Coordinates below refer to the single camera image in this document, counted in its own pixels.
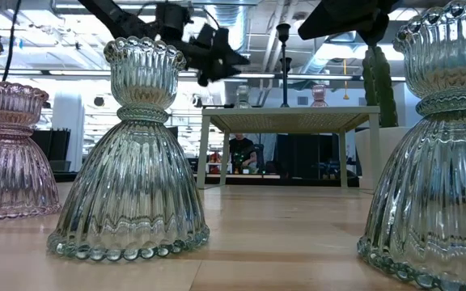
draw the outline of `person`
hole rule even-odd
[[[249,167],[249,164],[256,162],[255,146],[242,133],[236,133],[235,138],[230,140],[230,155],[235,167]]]

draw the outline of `black shirt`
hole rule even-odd
[[[249,160],[251,153],[254,151],[254,144],[247,138],[241,140],[235,138],[230,140],[230,155],[234,164]]]

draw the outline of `pink vase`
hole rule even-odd
[[[47,99],[39,89],[0,82],[0,219],[61,208],[48,160],[30,138]]]
[[[326,95],[325,85],[314,85],[312,87],[312,96],[314,97],[314,103],[312,103],[312,108],[317,107],[328,107],[328,104],[324,101],[324,96]]]

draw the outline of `clear glass vase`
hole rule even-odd
[[[324,84],[318,84],[312,87],[312,97],[314,97],[314,102],[311,105],[312,108],[328,107],[328,104],[324,101],[326,92],[327,90]]]
[[[251,108],[249,103],[249,86],[240,85],[236,90],[235,108]]]
[[[0,219],[61,208],[48,159],[30,138],[47,99],[39,89],[0,82]]]
[[[184,68],[161,41],[118,38],[104,49],[122,122],[96,144],[77,175],[47,248],[92,259],[150,259],[206,242],[199,191],[163,123]]]
[[[424,118],[384,168],[358,252],[424,289],[466,290],[466,0],[415,16],[394,45]]]

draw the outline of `woven tabletop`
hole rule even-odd
[[[204,109],[202,115],[230,133],[338,133],[355,129],[379,111],[377,106]]]

